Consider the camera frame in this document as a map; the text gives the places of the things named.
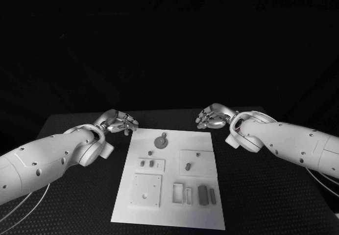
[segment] dark background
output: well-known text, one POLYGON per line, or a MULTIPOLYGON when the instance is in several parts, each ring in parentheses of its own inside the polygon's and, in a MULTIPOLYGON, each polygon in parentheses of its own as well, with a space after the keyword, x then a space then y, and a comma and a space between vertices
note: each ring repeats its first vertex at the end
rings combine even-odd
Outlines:
POLYGON ((214 102, 261 106, 339 136, 338 8, 322 0, 3 8, 0 153, 36 138, 52 114, 214 102))

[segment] cable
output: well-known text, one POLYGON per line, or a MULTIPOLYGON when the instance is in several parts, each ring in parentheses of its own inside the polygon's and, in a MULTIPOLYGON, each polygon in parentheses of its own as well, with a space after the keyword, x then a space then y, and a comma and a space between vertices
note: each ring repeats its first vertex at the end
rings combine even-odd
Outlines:
POLYGON ((339 183, 338 183, 333 179, 330 179, 330 177, 328 177, 323 173, 320 173, 320 175, 322 175, 328 180, 330 180, 336 185, 339 185, 339 183))
POLYGON ((330 193, 339 197, 339 195, 326 187, 326 185, 319 181, 319 179, 315 177, 315 175, 312 174, 313 178, 316 179, 316 181, 319 182, 319 184, 330 191, 330 193))
POLYGON ((22 204, 25 203, 26 199, 30 197, 30 194, 27 195, 27 197, 23 199, 23 201, 20 202, 20 204, 16 206, 16 208, 12 210, 12 212, 7 214, 7 216, 0 219, 0 223, 6 220, 6 218, 10 216, 10 214, 16 211, 16 209, 22 206, 22 204))
POLYGON ((19 223, 26 219, 26 217, 30 215, 30 213, 33 212, 33 210, 36 209, 36 207, 39 206, 39 204, 40 204, 40 202, 42 202, 42 200, 43 200, 43 198, 45 198, 45 195, 46 195, 46 192, 48 192, 48 189, 49 189, 49 185, 51 185, 51 184, 48 184, 48 188, 46 188, 45 194, 43 194, 43 196, 42 196, 42 198, 40 198, 40 200, 39 200, 36 206, 35 206, 33 209, 30 210, 30 212, 26 214, 26 216, 22 218, 22 220, 20 220, 4 232, 0 233, 0 235, 3 235, 10 229, 13 229, 13 228, 17 226, 17 224, 19 224, 19 223))

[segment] screw hole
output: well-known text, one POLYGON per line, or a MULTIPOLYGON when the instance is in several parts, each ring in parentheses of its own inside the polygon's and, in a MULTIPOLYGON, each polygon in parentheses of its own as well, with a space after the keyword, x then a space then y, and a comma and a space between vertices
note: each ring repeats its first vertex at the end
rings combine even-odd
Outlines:
POLYGON ((40 169, 36 170, 36 175, 40 176, 40 169))

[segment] table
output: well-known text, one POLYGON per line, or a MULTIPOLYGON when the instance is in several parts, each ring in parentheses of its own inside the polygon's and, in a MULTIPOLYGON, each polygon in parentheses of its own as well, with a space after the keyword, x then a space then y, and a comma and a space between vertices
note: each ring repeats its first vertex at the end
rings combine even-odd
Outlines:
MULTIPOLYGON (((240 112, 260 111, 258 106, 232 107, 240 112)), ((108 159, 98 157, 88 166, 72 166, 49 187, 40 205, 6 234, 339 234, 339 220, 332 213, 307 171, 277 158, 265 147, 258 153, 234 149, 225 138, 228 127, 198 129, 195 119, 202 109, 127 111, 140 128, 211 132, 218 168, 225 231, 111 223, 131 135, 107 135, 115 147, 108 159)), ((92 123, 102 113, 52 115, 38 139, 59 134, 77 125, 92 123)), ((9 227, 35 207, 43 193, 32 194, 25 206, 4 220, 9 227)), ((23 197, 0 206, 0 218, 23 197)))

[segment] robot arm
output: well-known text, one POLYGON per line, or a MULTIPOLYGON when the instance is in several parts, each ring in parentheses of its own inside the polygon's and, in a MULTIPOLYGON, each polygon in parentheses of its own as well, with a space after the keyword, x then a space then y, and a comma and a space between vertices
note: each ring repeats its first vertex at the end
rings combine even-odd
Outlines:
POLYGON ((216 120, 222 120, 218 128, 224 127, 225 123, 229 124, 231 133, 225 141, 234 148, 241 145, 257 153, 265 146, 277 157, 339 178, 338 137, 307 127, 277 122, 257 111, 228 112, 225 116, 219 112, 221 109, 214 109, 222 106, 212 104, 203 110, 205 113, 201 112, 196 119, 198 128, 215 128, 216 120))
POLYGON ((88 166, 98 155, 107 159, 114 147, 105 134, 124 130, 127 135, 137 127, 134 118, 113 109, 94 124, 35 140, 0 156, 0 205, 58 180, 72 165, 88 166))

